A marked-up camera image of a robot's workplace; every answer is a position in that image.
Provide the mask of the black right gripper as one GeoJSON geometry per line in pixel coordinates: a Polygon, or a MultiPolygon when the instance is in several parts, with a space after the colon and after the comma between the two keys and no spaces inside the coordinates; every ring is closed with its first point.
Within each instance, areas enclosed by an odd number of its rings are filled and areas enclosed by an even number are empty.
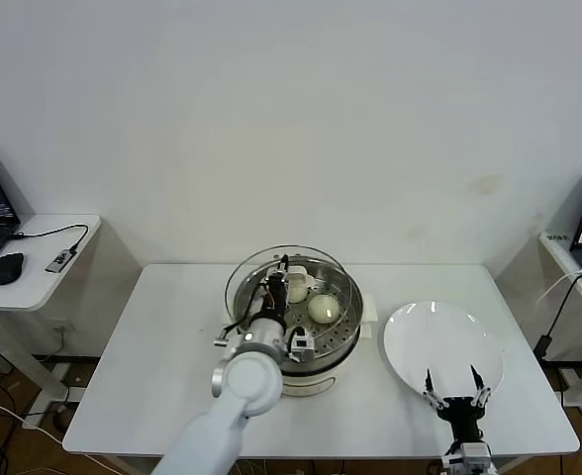
{"type": "Polygon", "coordinates": [[[480,442],[482,431],[478,422],[485,416],[485,406],[491,396],[491,388],[486,386],[483,377],[470,366],[476,387],[474,397],[442,398],[434,387],[431,370],[427,369],[423,396],[435,410],[440,410],[440,418],[451,426],[453,440],[458,444],[480,442]]]}

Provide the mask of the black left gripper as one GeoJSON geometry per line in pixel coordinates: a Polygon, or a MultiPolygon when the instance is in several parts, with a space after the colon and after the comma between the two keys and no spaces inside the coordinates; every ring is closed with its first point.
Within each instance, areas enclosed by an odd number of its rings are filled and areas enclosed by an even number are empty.
{"type": "Polygon", "coordinates": [[[265,294],[260,313],[264,318],[278,323],[284,322],[288,305],[289,255],[283,254],[277,265],[277,274],[270,275],[265,283],[265,294]]]}

